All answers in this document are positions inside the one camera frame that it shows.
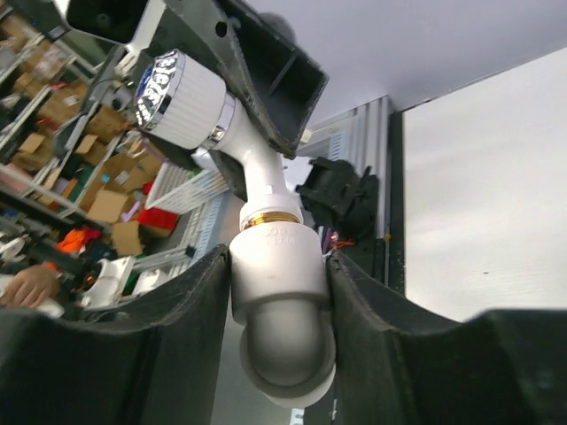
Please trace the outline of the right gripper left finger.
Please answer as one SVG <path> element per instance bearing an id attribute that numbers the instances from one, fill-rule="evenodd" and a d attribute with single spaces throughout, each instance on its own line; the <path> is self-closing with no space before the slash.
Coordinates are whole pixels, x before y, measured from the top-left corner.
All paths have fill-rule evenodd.
<path id="1" fill-rule="evenodd" d="M 157 289 L 78 321 L 4 309 L 2 423 L 209 423 L 228 298 L 220 244 Z"/>

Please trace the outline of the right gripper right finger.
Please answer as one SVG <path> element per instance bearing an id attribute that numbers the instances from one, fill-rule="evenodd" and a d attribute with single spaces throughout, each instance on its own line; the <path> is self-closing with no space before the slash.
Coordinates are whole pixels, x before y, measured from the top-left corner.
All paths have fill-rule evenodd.
<path id="1" fill-rule="evenodd" d="M 565 423 L 564 311 L 492 310 L 457 322 L 340 252 L 327 275 L 345 423 Z"/>

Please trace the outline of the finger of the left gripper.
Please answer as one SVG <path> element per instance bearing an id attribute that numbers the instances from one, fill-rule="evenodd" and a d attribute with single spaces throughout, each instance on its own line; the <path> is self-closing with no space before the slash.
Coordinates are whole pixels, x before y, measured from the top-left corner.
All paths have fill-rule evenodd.
<path id="1" fill-rule="evenodd" d="M 220 75 L 267 143 L 287 158 L 328 75 L 245 1 L 168 1 L 152 50 L 178 49 Z"/>
<path id="2" fill-rule="evenodd" d="M 157 136 L 148 136 L 147 139 L 163 159 L 162 167 L 152 182 L 149 200 L 160 199 L 204 170 L 219 172 L 228 189 L 239 199 L 246 200 L 243 166 L 228 154 L 211 151 L 211 156 L 208 156 L 209 152 L 205 151 L 201 155 L 196 148 L 184 149 Z"/>

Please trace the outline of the white water faucet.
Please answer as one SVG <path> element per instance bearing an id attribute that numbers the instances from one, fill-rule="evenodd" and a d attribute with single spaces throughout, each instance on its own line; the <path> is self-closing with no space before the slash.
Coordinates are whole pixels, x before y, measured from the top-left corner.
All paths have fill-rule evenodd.
<path id="1" fill-rule="evenodd" d="M 195 59 L 179 50 L 154 58 L 138 84 L 134 111 L 145 133 L 185 150 L 223 152 L 242 166 L 247 201 L 241 229 L 259 219 L 304 221 L 286 185 L 282 155 L 268 145 L 225 80 Z"/>

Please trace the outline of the white elbow pipe fitting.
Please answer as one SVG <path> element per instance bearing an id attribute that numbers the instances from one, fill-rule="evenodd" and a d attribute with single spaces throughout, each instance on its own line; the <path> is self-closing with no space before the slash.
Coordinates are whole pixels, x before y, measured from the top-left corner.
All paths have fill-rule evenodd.
<path id="1" fill-rule="evenodd" d="M 329 390 L 336 372 L 330 289 L 317 234 L 271 222 L 229 246 L 234 320 L 243 326 L 242 367 L 273 403 L 305 408 Z"/>

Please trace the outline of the person hand in background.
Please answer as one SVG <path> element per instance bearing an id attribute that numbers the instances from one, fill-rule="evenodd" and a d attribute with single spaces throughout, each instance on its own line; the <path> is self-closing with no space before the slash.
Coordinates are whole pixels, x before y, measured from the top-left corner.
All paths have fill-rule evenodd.
<path id="1" fill-rule="evenodd" d="M 5 286 L 1 305 L 36 308 L 59 291 L 58 274 L 51 268 L 36 265 L 14 275 Z"/>

